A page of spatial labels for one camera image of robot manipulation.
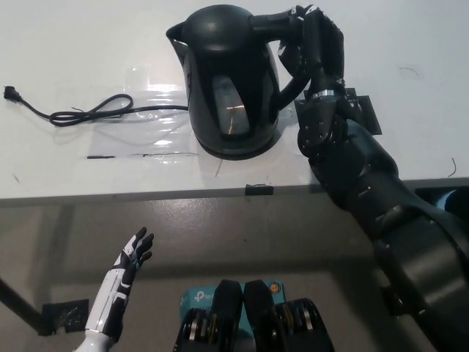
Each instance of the robotic arm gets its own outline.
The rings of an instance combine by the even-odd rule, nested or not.
[[[359,125],[344,94],[343,35],[318,8],[304,15],[306,102],[298,147],[330,198],[369,236],[394,313],[411,314],[440,351],[469,351],[466,223],[409,191],[395,161]]]
[[[77,352],[108,352],[119,342],[122,319],[136,272],[149,252],[154,235],[145,237],[147,229],[142,227],[125,245],[112,269],[108,271],[86,322],[85,340]]]

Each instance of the kettle water window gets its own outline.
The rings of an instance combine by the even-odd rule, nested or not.
[[[248,133],[248,115],[232,80],[226,76],[216,76],[212,83],[221,133],[230,136]]]

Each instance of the gray floor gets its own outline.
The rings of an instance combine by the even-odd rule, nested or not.
[[[390,318],[372,250],[324,194],[0,209],[0,276],[36,307],[93,301],[141,226],[154,257],[139,272],[119,351],[171,351],[179,298],[220,279],[280,279],[319,307],[337,351],[433,351],[414,322]],[[38,337],[0,305],[2,351],[72,351],[82,333]]]

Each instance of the white and black robotic hand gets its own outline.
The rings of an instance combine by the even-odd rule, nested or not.
[[[122,319],[136,272],[152,256],[154,235],[142,227],[108,271],[86,323],[86,337],[76,352],[107,352],[119,341]]]

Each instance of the clear plastic sheet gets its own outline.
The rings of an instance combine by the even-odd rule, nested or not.
[[[187,106],[185,91],[179,86],[153,84],[138,91],[126,88],[125,92],[134,99],[134,107]],[[94,127],[88,156],[117,158],[190,153],[191,134],[187,111],[144,111],[118,119],[100,120]]]
[[[156,105],[187,106],[185,88],[175,84],[152,84],[150,66],[132,67],[125,74],[124,92],[134,99],[134,107]],[[119,102],[107,109],[116,109]],[[296,126],[294,103],[280,111],[276,139],[284,135],[300,155],[296,147],[296,132],[284,133]],[[193,135],[189,113],[180,110],[155,110],[125,115],[118,119],[95,122],[88,152],[91,158],[121,158],[165,155],[197,155],[196,137]]]

